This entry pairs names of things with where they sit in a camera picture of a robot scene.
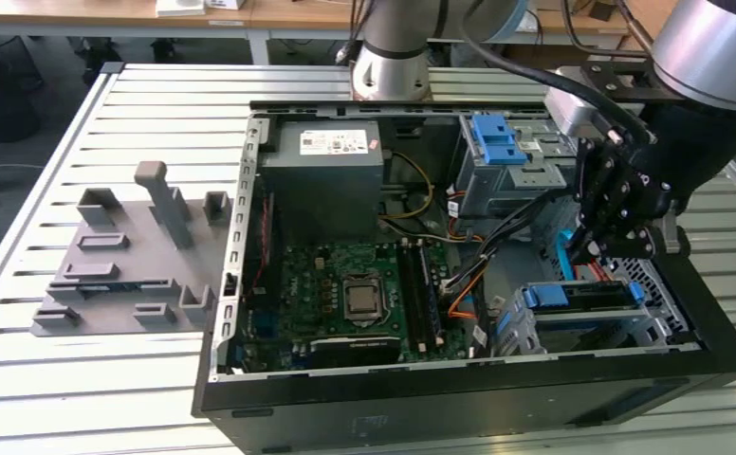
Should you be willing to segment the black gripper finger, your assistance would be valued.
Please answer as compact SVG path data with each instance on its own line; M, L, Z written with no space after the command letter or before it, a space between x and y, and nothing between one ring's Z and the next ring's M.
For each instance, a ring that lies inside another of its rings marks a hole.
M575 177L578 227L570 241L573 264L587 264L597 256L625 250L633 174L621 146L597 139L579 142Z
M602 240L602 254L614 258L651 259L657 256L689 256L689 237L675 215L666 215L623 234Z

